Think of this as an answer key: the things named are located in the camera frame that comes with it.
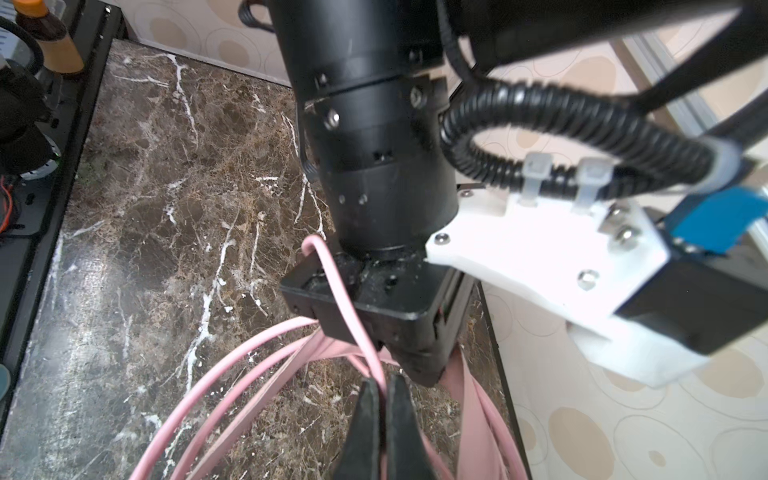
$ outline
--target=brown bottle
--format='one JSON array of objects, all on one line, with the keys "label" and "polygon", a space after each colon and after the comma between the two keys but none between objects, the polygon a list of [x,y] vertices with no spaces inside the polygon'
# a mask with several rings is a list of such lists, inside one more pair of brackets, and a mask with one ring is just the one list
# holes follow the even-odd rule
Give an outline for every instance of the brown bottle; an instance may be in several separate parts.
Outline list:
[{"label": "brown bottle", "polygon": [[48,11],[43,0],[13,0],[16,23],[40,44],[44,65],[60,74],[76,74],[85,68],[64,22]]}]

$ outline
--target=robotic arm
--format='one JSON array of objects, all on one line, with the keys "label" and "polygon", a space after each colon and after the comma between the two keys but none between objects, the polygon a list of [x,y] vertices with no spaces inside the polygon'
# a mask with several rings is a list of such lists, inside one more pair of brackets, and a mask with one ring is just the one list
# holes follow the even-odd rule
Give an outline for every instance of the robotic arm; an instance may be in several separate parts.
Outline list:
[{"label": "robotic arm", "polygon": [[[689,139],[647,118],[768,53],[762,0],[264,4],[272,25],[256,22],[247,2],[241,18],[277,35],[300,134],[318,158],[303,166],[328,198],[336,262],[369,335],[414,381],[440,377],[475,279],[563,316],[591,362],[651,386],[768,318],[768,276],[729,254],[768,210],[740,186],[755,164],[741,154],[750,142],[733,140],[765,134],[766,122],[730,119],[717,135]],[[482,74],[736,5],[729,27],[632,98]],[[456,35],[469,36],[475,67]],[[713,66],[723,51],[729,60]],[[452,100],[445,78],[430,75],[444,53],[466,86]],[[547,155],[515,161],[475,145],[477,133],[507,125],[569,137],[610,160],[553,166]],[[496,189],[457,191],[454,170]],[[664,218],[631,199],[679,184],[689,196]],[[281,290],[295,313],[353,343],[316,257]]]}]

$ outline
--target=orange cap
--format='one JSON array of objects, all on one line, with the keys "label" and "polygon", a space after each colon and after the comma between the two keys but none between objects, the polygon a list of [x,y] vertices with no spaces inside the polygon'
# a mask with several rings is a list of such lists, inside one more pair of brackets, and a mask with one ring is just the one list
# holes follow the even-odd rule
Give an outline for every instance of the orange cap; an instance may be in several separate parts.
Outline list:
[{"label": "orange cap", "polygon": [[40,18],[48,14],[48,7],[43,0],[13,0],[13,7],[22,15]]}]

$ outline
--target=white mounting bracket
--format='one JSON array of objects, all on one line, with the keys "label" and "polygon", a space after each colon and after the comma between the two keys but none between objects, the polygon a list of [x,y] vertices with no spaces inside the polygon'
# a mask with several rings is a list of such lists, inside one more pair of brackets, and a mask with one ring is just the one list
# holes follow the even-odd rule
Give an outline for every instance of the white mounting bracket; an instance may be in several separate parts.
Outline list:
[{"label": "white mounting bracket", "polygon": [[580,214],[566,200],[539,197],[525,206],[530,203],[521,204],[518,194],[500,190],[458,195],[455,219],[426,244],[430,263],[453,266],[563,316],[581,327],[569,333],[589,361],[650,386],[706,362],[614,315],[670,258],[639,204],[598,202]]}]

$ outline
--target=marble tabletop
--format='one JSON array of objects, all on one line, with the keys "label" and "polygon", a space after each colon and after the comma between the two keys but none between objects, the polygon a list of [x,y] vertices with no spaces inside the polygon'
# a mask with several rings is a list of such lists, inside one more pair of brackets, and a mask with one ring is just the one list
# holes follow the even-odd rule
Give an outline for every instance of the marble tabletop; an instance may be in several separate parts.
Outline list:
[{"label": "marble tabletop", "polygon": [[[278,283],[306,235],[333,230],[319,186],[299,167],[293,109],[288,88],[113,43],[0,478],[127,478],[191,385],[246,338],[291,317]],[[152,478],[168,476],[249,366],[308,332],[266,344],[222,377]],[[476,292],[462,346],[506,416]],[[341,360],[302,370],[211,478],[330,478],[359,382]],[[411,392],[426,435],[455,461],[458,404],[442,388]]]}]

